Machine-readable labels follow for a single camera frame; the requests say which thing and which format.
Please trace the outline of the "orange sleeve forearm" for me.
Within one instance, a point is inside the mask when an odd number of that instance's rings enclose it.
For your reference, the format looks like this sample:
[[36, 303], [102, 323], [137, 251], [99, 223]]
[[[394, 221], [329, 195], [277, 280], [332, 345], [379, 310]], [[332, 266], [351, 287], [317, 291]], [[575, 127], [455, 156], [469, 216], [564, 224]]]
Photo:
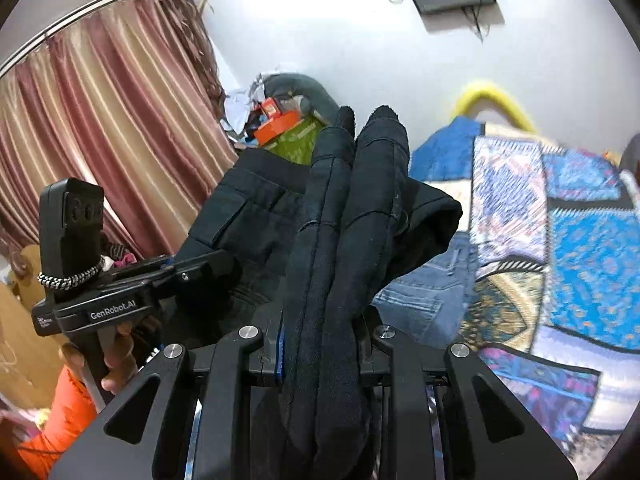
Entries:
[[46, 423], [39, 434], [17, 447], [17, 453], [37, 479], [47, 479], [53, 465], [95, 418], [96, 407], [85, 385], [64, 366]]

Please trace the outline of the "person left hand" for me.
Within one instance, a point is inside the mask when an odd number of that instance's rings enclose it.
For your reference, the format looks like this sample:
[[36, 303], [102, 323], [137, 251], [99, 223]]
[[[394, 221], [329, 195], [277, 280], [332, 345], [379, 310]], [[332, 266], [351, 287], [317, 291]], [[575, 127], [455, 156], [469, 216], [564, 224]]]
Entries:
[[[117, 326], [111, 347], [104, 351], [104, 363], [108, 373], [102, 378], [101, 386], [111, 394], [120, 393], [138, 372], [136, 360], [132, 355], [134, 341], [131, 332], [133, 329], [134, 324], [130, 321]], [[66, 342], [58, 348], [58, 356], [76, 379], [83, 382], [82, 370], [85, 367], [85, 357], [82, 353], [73, 344]]]

